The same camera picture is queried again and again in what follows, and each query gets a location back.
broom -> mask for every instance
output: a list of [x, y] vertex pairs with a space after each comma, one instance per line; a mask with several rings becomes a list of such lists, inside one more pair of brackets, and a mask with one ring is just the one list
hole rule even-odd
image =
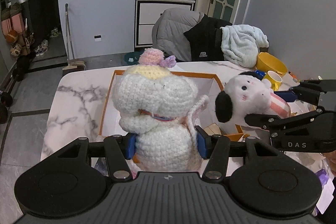
[[[68, 13], [68, 4], [65, 4], [65, 38], [67, 45], [67, 60], [68, 65], [62, 69], [63, 76], [74, 71], [82, 71], [86, 69], [84, 61], [75, 60], [74, 49], [72, 47], [71, 33], [70, 33], [70, 24], [69, 24], [69, 13]], [[72, 59], [70, 59], [69, 54], [69, 42], [71, 47]]]

wall outlet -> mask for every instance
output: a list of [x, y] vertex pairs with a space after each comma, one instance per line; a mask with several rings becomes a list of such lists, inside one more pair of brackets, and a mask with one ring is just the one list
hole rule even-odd
[[101, 41], [101, 35], [95, 35], [94, 36], [94, 40], [97, 41]]

gray tile floor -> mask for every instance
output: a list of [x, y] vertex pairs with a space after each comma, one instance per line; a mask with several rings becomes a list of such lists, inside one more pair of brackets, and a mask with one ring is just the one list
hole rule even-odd
[[[125, 66], [124, 55], [104, 55], [83, 60], [87, 69]], [[61, 58], [48, 59], [33, 63], [31, 68], [42, 69], [63, 62]], [[40, 160], [48, 114], [36, 114], [36, 111], [50, 109], [61, 78], [62, 67], [39, 70], [26, 74], [24, 80], [14, 87], [14, 102], [9, 109], [12, 120], [7, 134], [7, 124], [0, 125], [0, 144], [2, 136], [6, 136], [0, 164], [0, 224], [11, 224], [22, 214], [14, 196], [14, 184], [23, 172]]]
[[50, 108], [61, 78], [60, 67], [26, 74], [10, 110], [15, 113]]
[[34, 61], [45, 60], [57, 56], [66, 55], [67, 52], [64, 46], [64, 40], [62, 34], [57, 37], [52, 37], [48, 41], [48, 51], [44, 55], [35, 57]]

light blue towel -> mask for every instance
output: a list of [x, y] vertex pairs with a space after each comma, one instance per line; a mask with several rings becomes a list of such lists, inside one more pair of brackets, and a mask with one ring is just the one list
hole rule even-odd
[[245, 68], [254, 67], [259, 48], [268, 47], [267, 36], [262, 30], [250, 25], [232, 25], [221, 29], [224, 59]]

pink bag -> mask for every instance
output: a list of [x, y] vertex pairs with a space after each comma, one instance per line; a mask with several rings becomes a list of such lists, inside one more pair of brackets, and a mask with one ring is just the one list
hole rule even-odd
[[25, 31], [25, 25], [21, 13], [12, 16], [12, 23], [13, 23], [13, 29], [16, 30], [17, 33], [20, 34]]
[[1, 28], [4, 37], [8, 35], [8, 33], [13, 30], [12, 20], [11, 18], [5, 19], [1, 21]]

